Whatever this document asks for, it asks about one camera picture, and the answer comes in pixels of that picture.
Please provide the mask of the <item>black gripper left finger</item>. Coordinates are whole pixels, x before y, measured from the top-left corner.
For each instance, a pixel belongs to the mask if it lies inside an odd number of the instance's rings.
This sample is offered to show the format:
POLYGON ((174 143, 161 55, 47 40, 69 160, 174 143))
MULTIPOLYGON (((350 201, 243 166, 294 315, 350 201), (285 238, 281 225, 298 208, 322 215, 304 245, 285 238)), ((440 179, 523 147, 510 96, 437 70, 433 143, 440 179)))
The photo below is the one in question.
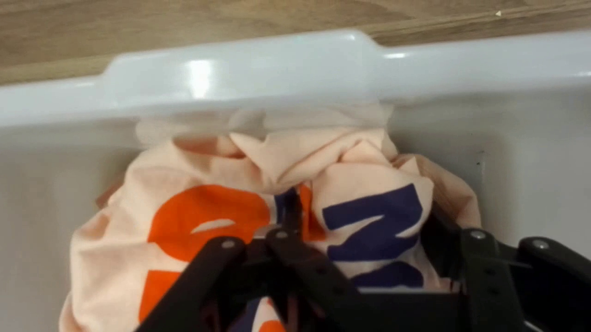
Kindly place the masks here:
POLYGON ((265 297, 289 332, 363 326, 355 286, 296 232, 276 228, 250 243, 233 236, 211 239, 137 332, 228 332, 265 297))

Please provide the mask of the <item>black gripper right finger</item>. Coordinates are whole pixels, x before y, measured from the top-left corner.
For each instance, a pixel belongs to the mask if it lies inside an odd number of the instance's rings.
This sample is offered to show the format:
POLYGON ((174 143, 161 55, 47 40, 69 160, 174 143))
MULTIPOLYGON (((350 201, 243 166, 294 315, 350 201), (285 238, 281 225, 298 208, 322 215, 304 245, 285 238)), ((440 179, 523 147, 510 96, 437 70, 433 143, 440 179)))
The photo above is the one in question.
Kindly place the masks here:
POLYGON ((591 260, 546 238, 516 247, 433 214, 424 247, 459 289, 462 332, 591 332, 591 260))

